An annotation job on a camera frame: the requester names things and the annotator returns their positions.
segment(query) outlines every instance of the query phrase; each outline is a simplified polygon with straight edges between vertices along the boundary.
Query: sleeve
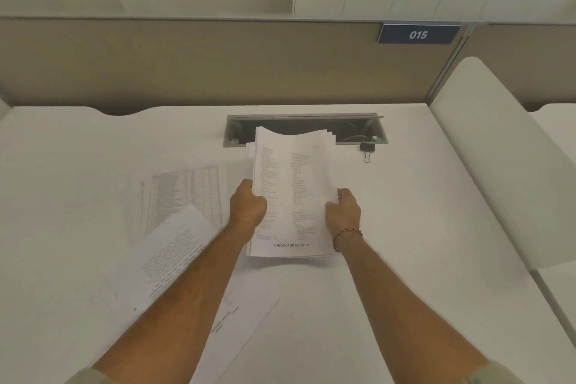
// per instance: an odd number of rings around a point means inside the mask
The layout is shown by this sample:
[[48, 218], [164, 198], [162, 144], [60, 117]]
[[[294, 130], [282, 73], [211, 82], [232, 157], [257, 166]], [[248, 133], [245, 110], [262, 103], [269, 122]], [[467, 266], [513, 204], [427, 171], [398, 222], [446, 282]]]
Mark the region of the sleeve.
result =
[[491, 361], [473, 374], [462, 384], [524, 384], [519, 378], [500, 363]]
[[114, 384], [105, 374], [95, 369], [82, 369], [65, 384]]

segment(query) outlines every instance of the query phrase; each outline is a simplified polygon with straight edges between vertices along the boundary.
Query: hand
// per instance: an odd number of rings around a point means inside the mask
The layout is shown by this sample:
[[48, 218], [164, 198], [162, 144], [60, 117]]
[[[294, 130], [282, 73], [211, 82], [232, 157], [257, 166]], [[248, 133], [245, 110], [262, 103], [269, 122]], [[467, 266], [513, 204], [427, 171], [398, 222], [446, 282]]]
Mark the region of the hand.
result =
[[230, 198], [230, 221], [228, 225], [241, 228], [252, 237], [254, 230], [266, 214], [267, 205], [264, 196], [254, 196], [252, 180], [243, 180]]
[[348, 228], [360, 228], [360, 207], [347, 188], [338, 189], [340, 202], [326, 202], [326, 226], [334, 238]]

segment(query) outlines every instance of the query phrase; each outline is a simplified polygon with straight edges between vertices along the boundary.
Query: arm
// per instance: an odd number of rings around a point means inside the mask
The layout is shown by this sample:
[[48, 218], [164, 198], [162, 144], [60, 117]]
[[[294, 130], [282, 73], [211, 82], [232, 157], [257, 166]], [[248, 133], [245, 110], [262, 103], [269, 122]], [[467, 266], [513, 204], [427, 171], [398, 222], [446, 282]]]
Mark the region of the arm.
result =
[[116, 384], [188, 384], [242, 247], [266, 213], [266, 199], [242, 181], [230, 221], [94, 368]]
[[[348, 189], [340, 203], [326, 204], [333, 237], [359, 228], [360, 207]], [[444, 319], [422, 302], [394, 271], [350, 231], [334, 242], [348, 264], [374, 337], [396, 384], [457, 383], [488, 360]]]

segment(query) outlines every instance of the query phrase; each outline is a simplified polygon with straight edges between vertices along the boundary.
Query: person's right hand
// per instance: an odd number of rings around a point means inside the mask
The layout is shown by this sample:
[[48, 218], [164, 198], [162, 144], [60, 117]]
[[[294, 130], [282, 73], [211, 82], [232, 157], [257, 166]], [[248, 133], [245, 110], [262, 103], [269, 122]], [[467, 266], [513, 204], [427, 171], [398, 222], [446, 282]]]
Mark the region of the person's right hand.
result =
[[326, 202], [326, 226], [334, 238], [343, 230], [360, 228], [360, 207], [356, 198], [347, 188], [338, 189], [340, 202]]

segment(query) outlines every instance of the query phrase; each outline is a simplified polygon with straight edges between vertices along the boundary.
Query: person's left hand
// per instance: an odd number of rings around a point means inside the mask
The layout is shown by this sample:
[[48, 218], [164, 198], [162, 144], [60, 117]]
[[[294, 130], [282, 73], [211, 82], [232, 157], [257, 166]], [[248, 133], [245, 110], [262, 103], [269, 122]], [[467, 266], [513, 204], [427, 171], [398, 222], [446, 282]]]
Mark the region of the person's left hand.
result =
[[264, 196], [254, 196], [252, 180], [245, 179], [230, 198], [230, 221], [228, 225], [241, 228], [248, 232], [251, 237], [264, 218], [267, 206], [268, 203]]

